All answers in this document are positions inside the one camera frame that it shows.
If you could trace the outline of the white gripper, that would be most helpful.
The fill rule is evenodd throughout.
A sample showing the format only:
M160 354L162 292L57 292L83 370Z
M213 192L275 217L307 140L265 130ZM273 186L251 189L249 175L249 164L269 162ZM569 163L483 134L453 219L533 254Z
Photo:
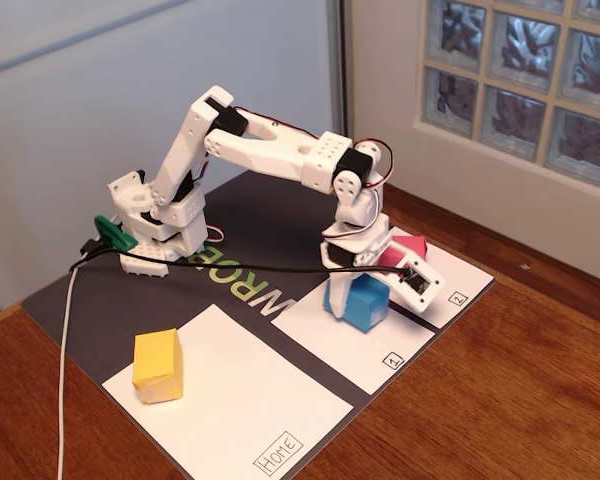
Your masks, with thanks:
M345 272L329 275L323 299L326 311L337 319L344 316L354 280L352 272L378 270L378 260L390 242L389 217L386 214L380 214L363 232L343 222L334 222L323 231L322 265L329 270L340 269Z

